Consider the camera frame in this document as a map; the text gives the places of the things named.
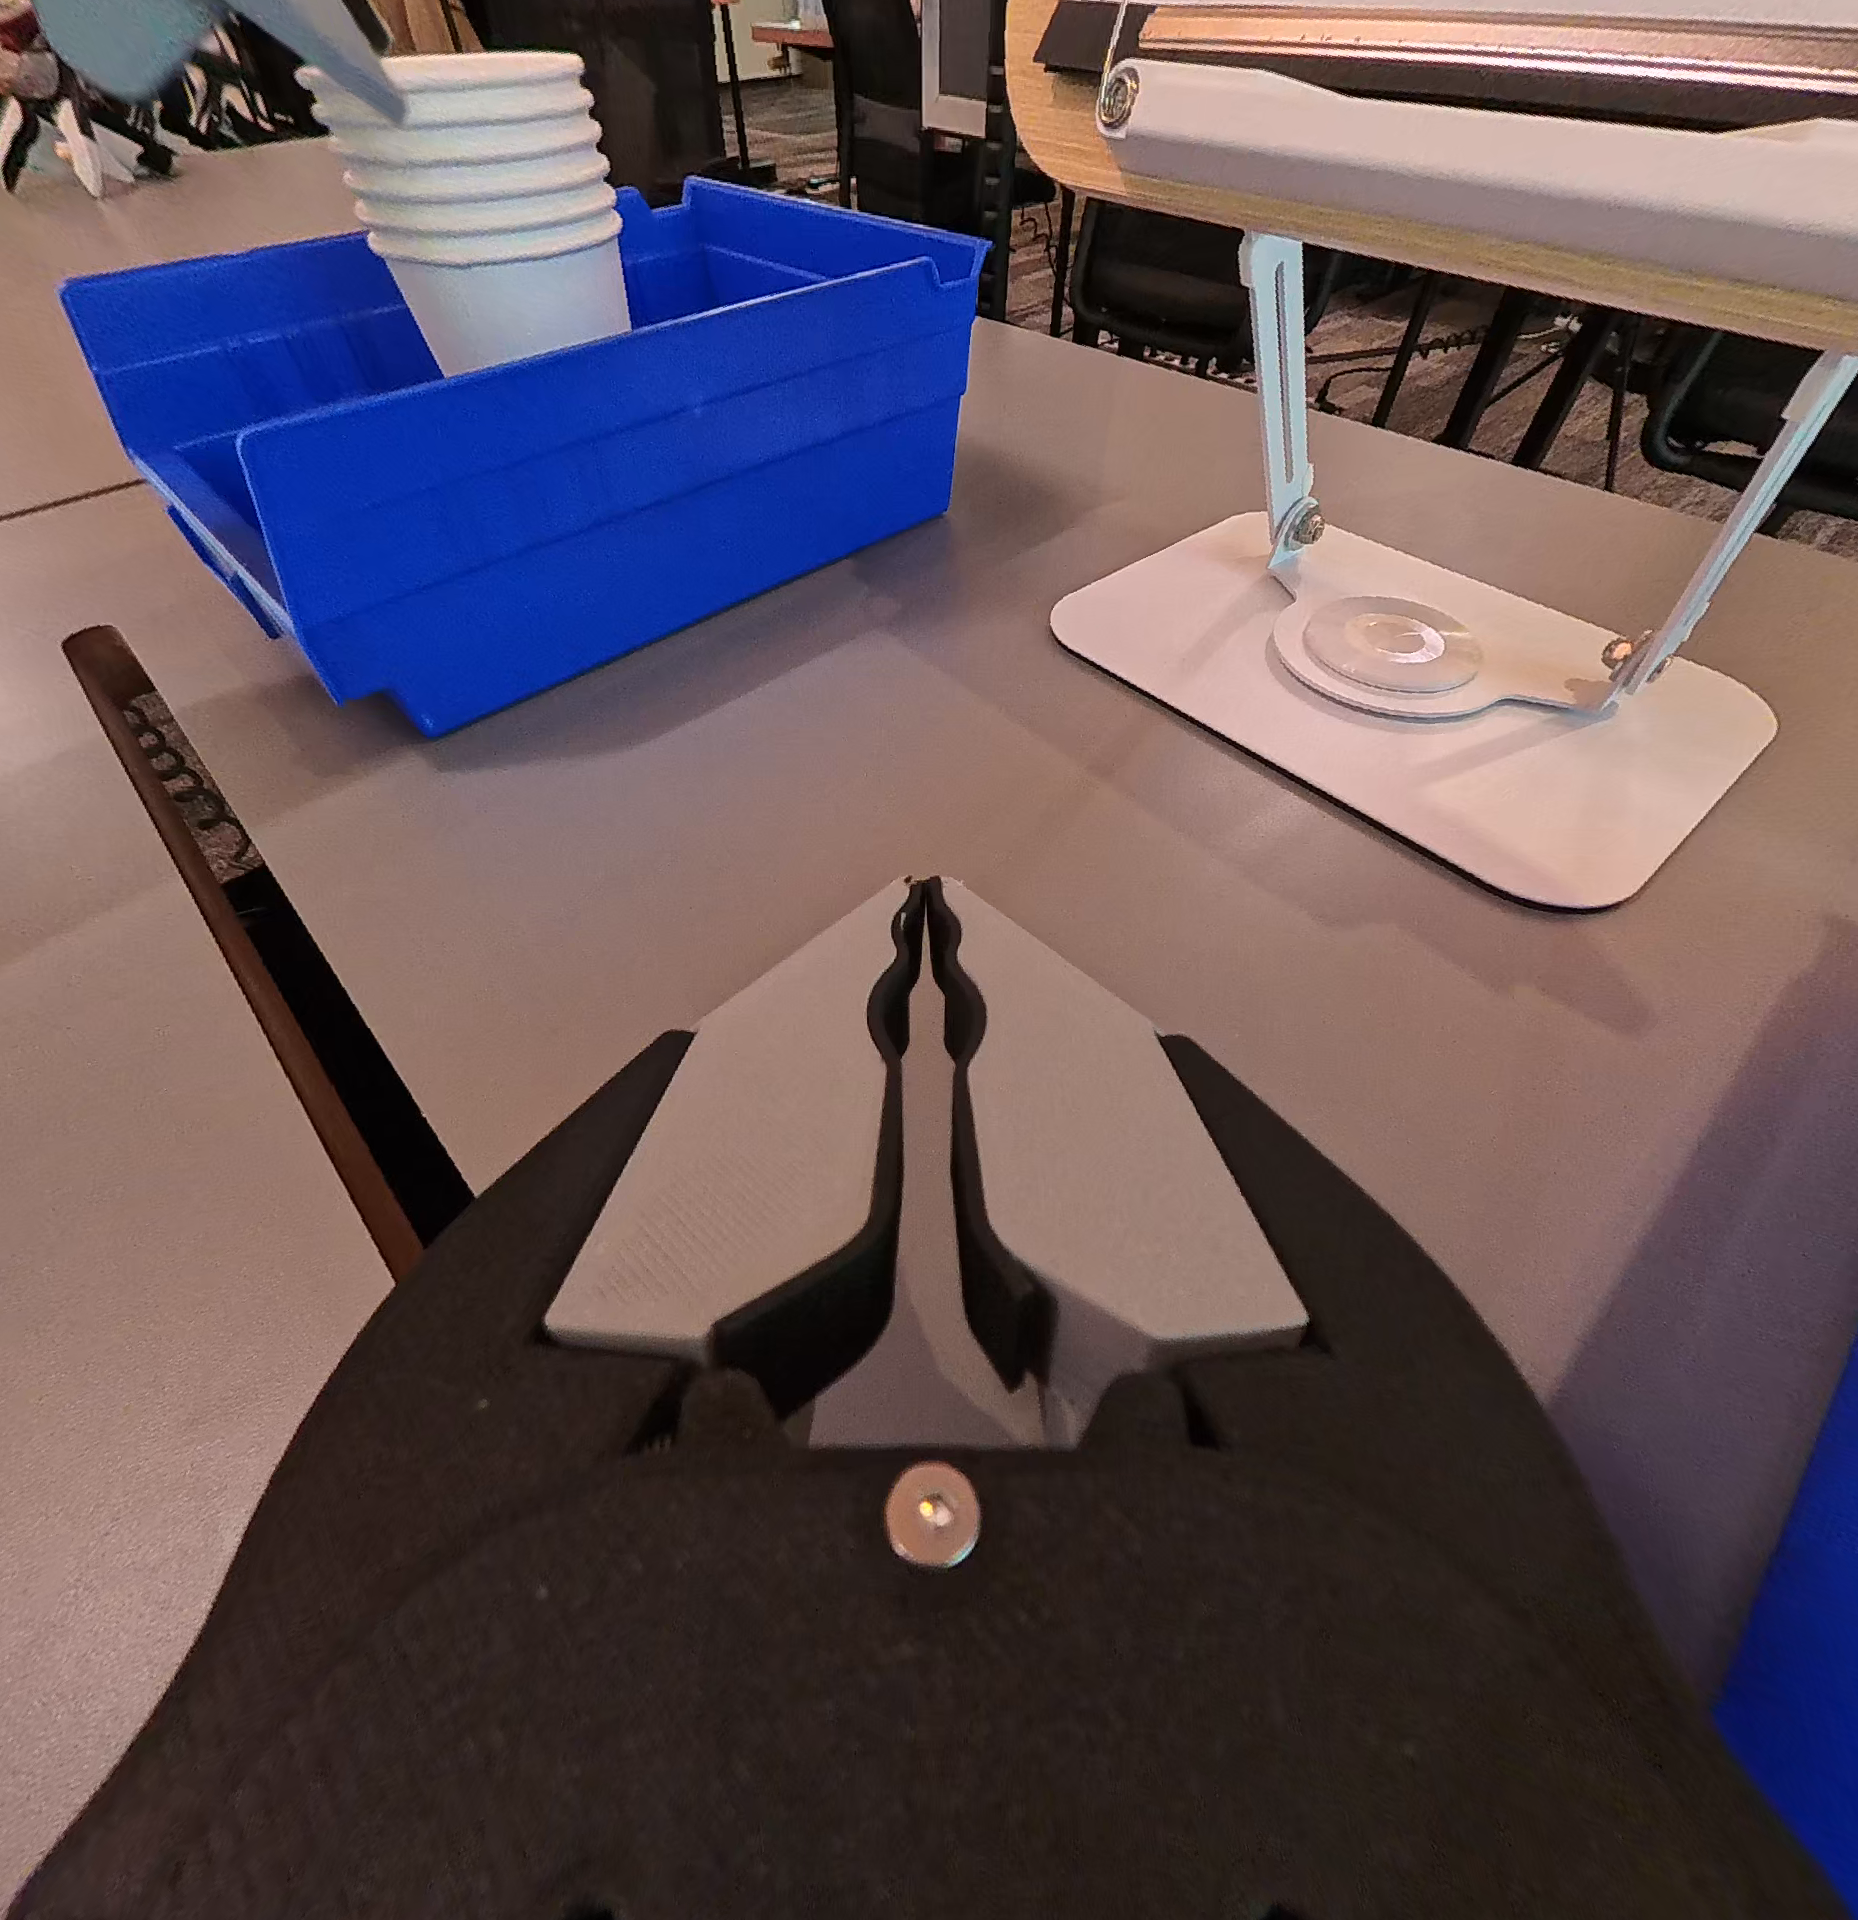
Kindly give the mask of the blue plastic bin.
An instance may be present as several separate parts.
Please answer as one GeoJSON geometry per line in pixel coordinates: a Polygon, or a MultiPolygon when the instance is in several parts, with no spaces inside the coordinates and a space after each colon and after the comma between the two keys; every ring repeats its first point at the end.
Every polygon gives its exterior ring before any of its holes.
{"type": "Polygon", "coordinates": [[[339,703],[440,737],[945,515],[988,247],[620,188],[632,326],[440,374],[366,237],[77,276],[131,465],[339,703]]]}
{"type": "Polygon", "coordinates": [[[1858,1915],[1858,1331],[1714,1718],[1858,1915]]]}

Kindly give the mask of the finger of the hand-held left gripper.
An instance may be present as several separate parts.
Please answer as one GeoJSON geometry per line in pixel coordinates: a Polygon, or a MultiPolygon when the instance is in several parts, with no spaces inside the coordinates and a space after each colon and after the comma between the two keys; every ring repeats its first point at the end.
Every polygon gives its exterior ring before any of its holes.
{"type": "Polygon", "coordinates": [[[222,28],[212,2],[33,2],[57,59],[125,103],[156,100],[222,28]]]}
{"type": "Polygon", "coordinates": [[[408,96],[388,70],[395,37],[376,4],[217,2],[217,11],[256,25],[391,126],[405,122],[408,96]]]}

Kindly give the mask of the white and wood document stand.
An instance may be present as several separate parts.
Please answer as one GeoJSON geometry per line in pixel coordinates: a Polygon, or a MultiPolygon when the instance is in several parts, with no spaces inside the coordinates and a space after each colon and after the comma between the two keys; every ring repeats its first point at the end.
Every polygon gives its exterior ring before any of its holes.
{"type": "Polygon", "coordinates": [[[1706,132],[1355,100],[1253,68],[1035,63],[1032,155],[1081,198],[1241,234],[1263,507],[1061,596],[1065,649],[1497,893],[1614,907],[1778,731],[1682,659],[1858,374],[1858,124],[1706,132]],[[1677,601],[1638,635],[1335,527],[1307,449],[1304,247],[1817,354],[1677,601]]]}

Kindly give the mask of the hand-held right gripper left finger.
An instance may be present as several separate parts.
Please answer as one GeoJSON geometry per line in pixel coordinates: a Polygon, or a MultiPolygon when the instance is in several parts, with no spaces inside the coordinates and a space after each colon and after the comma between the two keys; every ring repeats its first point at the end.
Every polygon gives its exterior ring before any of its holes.
{"type": "Polygon", "coordinates": [[[809,1405],[894,1312],[924,882],[900,877],[693,1031],[544,1327],[809,1405]]]}

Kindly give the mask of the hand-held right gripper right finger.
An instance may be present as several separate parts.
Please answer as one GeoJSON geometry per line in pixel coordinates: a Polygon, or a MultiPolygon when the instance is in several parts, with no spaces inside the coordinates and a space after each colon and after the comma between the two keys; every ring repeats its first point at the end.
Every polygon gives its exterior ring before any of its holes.
{"type": "Polygon", "coordinates": [[[1310,1315],[1168,1040],[952,877],[924,887],[964,1320],[1070,1449],[1110,1383],[1287,1351],[1310,1315]]]}

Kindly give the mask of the stack of nested white cups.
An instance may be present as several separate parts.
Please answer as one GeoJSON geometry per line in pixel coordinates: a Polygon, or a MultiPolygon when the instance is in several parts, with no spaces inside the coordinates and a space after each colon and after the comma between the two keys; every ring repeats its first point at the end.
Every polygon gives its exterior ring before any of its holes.
{"type": "Polygon", "coordinates": [[[581,57],[403,54],[380,78],[374,103],[366,81],[296,70],[438,370],[628,331],[621,215],[581,57]]]}

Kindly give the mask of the black office chair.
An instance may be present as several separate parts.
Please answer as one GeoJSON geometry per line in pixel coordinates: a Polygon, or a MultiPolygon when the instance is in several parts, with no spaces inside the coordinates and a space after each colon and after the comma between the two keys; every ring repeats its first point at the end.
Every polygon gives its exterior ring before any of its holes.
{"type": "MultiPolygon", "coordinates": [[[[1642,456],[1662,470],[1743,490],[1781,430],[1811,349],[1673,325],[1648,372],[1642,456]]],[[[1763,523],[1819,513],[1858,522],[1858,374],[1806,451],[1763,523]]]]}
{"type": "MultiPolygon", "coordinates": [[[[1231,227],[1091,198],[1077,211],[1068,253],[1056,258],[1052,331],[1076,345],[1110,347],[1119,356],[1253,387],[1241,240],[1231,227]]],[[[1482,342],[1480,296],[1456,281],[1444,281],[1422,301],[1426,292],[1426,276],[1419,270],[1307,246],[1304,315],[1311,364],[1332,378],[1380,372],[1402,349],[1412,318],[1422,323],[1412,356],[1482,342]]]]}

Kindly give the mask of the black backing board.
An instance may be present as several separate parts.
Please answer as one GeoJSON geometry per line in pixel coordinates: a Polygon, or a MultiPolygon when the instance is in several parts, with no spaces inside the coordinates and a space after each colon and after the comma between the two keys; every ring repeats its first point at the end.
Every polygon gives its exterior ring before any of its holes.
{"type": "Polygon", "coordinates": [[[1355,100],[1728,132],[1858,124],[1858,4],[1047,4],[1035,63],[1253,68],[1355,100]]]}

